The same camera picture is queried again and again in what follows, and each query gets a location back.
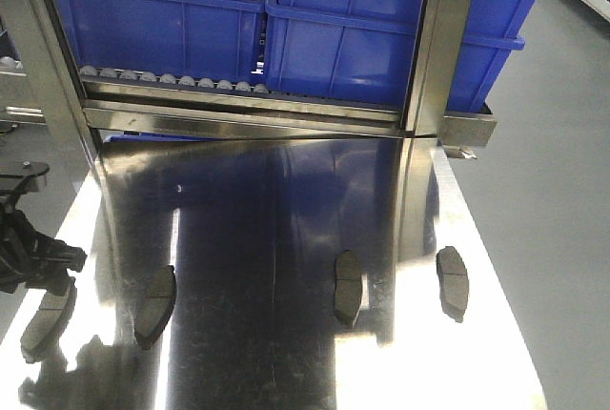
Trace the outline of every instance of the metal post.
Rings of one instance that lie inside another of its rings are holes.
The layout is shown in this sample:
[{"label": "metal post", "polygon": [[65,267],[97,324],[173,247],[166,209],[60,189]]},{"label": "metal post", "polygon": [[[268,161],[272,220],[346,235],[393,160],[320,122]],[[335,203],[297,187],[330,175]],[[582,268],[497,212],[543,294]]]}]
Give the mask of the metal post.
[{"label": "metal post", "polygon": [[402,129],[438,135],[458,62],[471,0],[428,0]]},{"label": "metal post", "polygon": [[77,188],[95,159],[99,136],[92,133],[82,112],[85,92],[54,4],[52,0],[0,0],[0,13],[28,73],[32,95]]}]

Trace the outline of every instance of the stainless steel table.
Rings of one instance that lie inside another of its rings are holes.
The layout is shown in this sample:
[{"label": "stainless steel table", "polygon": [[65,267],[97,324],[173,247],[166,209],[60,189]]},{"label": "stainless steel table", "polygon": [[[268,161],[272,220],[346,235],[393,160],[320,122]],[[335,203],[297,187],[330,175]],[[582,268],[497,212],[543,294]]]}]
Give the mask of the stainless steel table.
[{"label": "stainless steel table", "polygon": [[[447,159],[434,140],[105,145],[58,235],[89,259],[42,363],[0,345],[2,408],[528,409],[539,379]],[[470,278],[463,323],[441,310],[437,250]],[[354,328],[334,263],[365,281]],[[134,318],[171,263],[177,302],[149,351]]]}]

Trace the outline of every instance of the gray floor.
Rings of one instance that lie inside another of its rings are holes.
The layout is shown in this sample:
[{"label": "gray floor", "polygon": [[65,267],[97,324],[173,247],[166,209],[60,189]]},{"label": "gray floor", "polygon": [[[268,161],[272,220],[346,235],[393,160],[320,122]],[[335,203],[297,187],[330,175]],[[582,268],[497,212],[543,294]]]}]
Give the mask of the gray floor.
[{"label": "gray floor", "polygon": [[[492,142],[453,167],[550,409],[607,410],[610,25],[575,0],[539,0],[522,34],[489,97]],[[53,235],[73,193],[46,129],[0,138],[0,158],[51,164],[48,189],[20,206]],[[0,295],[0,338],[18,301]]]}]

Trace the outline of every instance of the stainless steel frame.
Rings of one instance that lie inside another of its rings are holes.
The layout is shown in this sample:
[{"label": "stainless steel frame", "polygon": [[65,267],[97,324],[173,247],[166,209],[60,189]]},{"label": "stainless steel frame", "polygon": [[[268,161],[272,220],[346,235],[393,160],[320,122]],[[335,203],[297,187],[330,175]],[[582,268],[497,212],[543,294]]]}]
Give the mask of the stainless steel frame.
[{"label": "stainless steel frame", "polygon": [[99,137],[82,113],[85,93],[54,4],[52,0],[0,0],[0,13],[27,66],[36,108],[43,111],[77,187],[92,166]]},{"label": "stainless steel frame", "polygon": [[281,115],[208,112],[171,106],[85,100],[88,122],[96,128],[212,136],[219,138],[289,138],[370,135],[400,138],[403,131],[366,121],[283,113]]},{"label": "stainless steel frame", "polygon": [[26,74],[19,70],[0,68],[0,107],[37,108]]},{"label": "stainless steel frame", "polygon": [[403,128],[438,135],[458,62],[471,0],[428,0]]},{"label": "stainless steel frame", "polygon": [[161,83],[150,85],[121,79],[83,78],[87,97],[116,101],[145,100],[149,103],[173,103],[175,106],[196,106],[199,110],[221,110],[227,113],[298,113],[329,117],[360,119],[380,124],[397,124],[395,112],[359,108],[347,101],[323,100],[312,102],[311,97],[206,90],[197,87]]},{"label": "stainless steel frame", "polygon": [[491,112],[447,112],[440,130],[440,141],[444,146],[484,147],[497,124]]}]

